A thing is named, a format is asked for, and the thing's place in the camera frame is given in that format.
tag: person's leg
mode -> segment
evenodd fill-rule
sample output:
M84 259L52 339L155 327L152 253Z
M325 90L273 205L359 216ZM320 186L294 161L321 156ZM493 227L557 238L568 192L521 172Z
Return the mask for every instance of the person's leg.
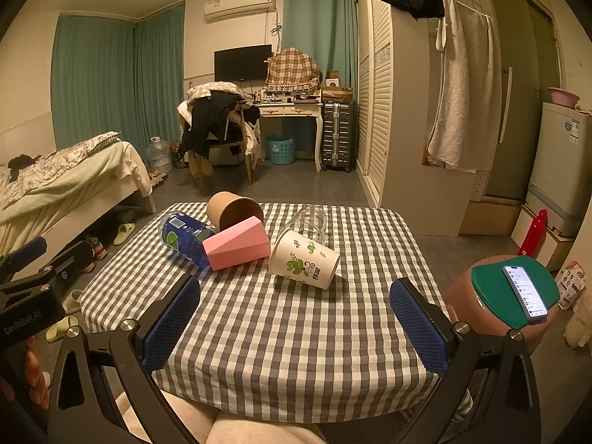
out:
M208 406L207 404L187 401L174 396L173 394L165 393L164 391L162 391L162 395L165 396L165 399L172 407L173 411L175 411L181 422L183 422L193 437L199 443L205 443L220 410ZM130 405L127 395L122 393L116 399L116 403L129 432L134 434L135 437L150 442L150 439L140 424L137 415L135 415L134 409Z
M268 422L221 412L205 444L326 444L315 424Z

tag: laundry basket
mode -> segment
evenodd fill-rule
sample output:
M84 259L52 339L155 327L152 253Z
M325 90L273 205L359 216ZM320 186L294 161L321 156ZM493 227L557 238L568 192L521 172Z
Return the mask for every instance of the laundry basket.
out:
M274 165L287 165L294 162L294 138L285 138L278 135L267 135L269 158Z

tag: metal screw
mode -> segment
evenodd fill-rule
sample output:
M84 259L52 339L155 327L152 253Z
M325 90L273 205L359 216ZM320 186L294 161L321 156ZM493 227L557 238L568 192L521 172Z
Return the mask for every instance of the metal screw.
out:
M522 332L520 332L519 330L512 329L510 330L510 337L514 340L522 340L523 335Z
M469 324L467 324L466 322L457 322L456 324L454 324L454 329L459 334L468 334L469 331L471 330L471 326Z
M133 319L125 319L122 323L119 324L119 328L121 330L129 331L135 327L135 320Z
M68 331L66 332L66 335L68 337L76 337L79 333L80 333L80 327L79 326L72 326L72 327L70 327L70 329L68 329Z

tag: teal curtain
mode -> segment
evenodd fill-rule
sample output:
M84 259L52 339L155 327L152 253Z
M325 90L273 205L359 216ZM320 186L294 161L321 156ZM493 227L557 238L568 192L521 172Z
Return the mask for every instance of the teal curtain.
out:
M176 107L183 100L185 4L135 27L135 92L140 124L150 137L179 140Z
M282 49L289 47L314 58L323 80L328 70L337 70L340 84L355 88L355 0L283 0Z
M133 59L134 28L129 21L60 15L51 57L57 148L111 130L121 132L136 148L145 147L134 100Z

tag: louvered door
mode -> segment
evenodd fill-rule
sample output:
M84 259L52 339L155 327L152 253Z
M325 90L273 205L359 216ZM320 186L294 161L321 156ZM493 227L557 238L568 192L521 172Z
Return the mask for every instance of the louvered door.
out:
M391 6L380 0L372 0L372 32L374 37L374 101L372 119L368 128L369 166L371 192L380 202L387 168L389 133L391 125L392 76L391 39L393 21Z
M372 31L372 0L357 0L357 165L368 175L370 163L369 127L374 113L374 32Z

